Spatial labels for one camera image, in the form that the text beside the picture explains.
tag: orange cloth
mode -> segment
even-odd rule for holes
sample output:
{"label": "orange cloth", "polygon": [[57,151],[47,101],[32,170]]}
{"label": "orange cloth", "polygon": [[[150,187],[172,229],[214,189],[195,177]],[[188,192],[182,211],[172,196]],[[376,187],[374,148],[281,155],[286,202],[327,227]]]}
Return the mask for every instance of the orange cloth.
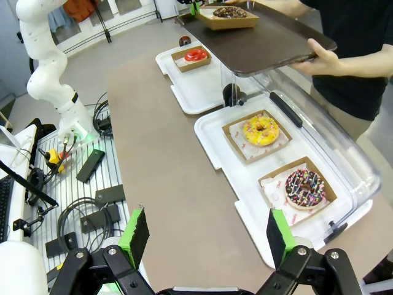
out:
{"label": "orange cloth", "polygon": [[93,14],[94,5],[91,0],[68,0],[63,8],[65,12],[78,23],[84,21]]}

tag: person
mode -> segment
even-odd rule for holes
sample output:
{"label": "person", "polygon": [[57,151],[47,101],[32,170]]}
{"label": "person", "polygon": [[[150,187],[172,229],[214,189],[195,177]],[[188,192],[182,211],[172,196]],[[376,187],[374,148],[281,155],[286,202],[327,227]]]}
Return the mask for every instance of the person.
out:
{"label": "person", "polygon": [[292,67],[312,75],[310,95],[358,139],[378,115],[388,78],[393,76],[393,0],[255,1],[293,18],[319,10],[323,33],[337,49],[325,50],[309,39],[317,58]]}

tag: yellow frosted donut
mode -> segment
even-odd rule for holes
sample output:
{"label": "yellow frosted donut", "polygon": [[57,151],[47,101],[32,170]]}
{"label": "yellow frosted donut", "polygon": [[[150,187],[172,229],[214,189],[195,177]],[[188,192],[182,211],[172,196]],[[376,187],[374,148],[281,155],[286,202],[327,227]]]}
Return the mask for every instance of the yellow frosted donut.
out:
{"label": "yellow frosted donut", "polygon": [[272,118],[258,114],[244,123],[243,132],[246,140],[254,146],[267,146],[276,141],[279,128]]}

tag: chocolate donut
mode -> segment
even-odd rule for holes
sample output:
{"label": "chocolate donut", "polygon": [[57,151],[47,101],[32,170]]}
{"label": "chocolate donut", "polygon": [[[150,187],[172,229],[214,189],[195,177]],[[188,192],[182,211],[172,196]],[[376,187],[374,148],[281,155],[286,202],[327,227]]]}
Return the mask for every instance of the chocolate donut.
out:
{"label": "chocolate donut", "polygon": [[247,12],[239,7],[221,7],[216,9],[213,15],[222,18],[246,18]]}
{"label": "chocolate donut", "polygon": [[285,183],[287,200],[299,210],[313,209],[325,199],[325,183],[321,177],[307,169],[293,172]]}

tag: clear plastic cover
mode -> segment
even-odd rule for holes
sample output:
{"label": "clear plastic cover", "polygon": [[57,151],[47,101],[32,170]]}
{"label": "clear plastic cover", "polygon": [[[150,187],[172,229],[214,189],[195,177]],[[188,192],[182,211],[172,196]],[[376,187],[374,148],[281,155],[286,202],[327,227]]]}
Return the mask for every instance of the clear plastic cover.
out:
{"label": "clear plastic cover", "polygon": [[[250,95],[244,95],[242,89],[238,88],[239,79],[252,80],[257,90]],[[269,96],[271,92],[275,92],[303,121],[302,127],[298,128],[297,132],[300,132],[300,138],[335,176],[332,178],[334,183],[331,186],[337,198],[340,198],[340,210],[331,219],[325,219],[324,229],[315,234],[312,242],[320,239],[327,242],[326,238],[329,235],[342,226],[358,207],[380,190],[379,172],[360,147],[309,94],[281,70],[273,69],[250,78],[240,78],[222,66],[222,88],[226,106],[243,105],[248,99],[261,93]],[[272,101],[267,101],[266,106],[268,111],[270,111],[269,108],[274,108],[283,113],[282,109]]]}

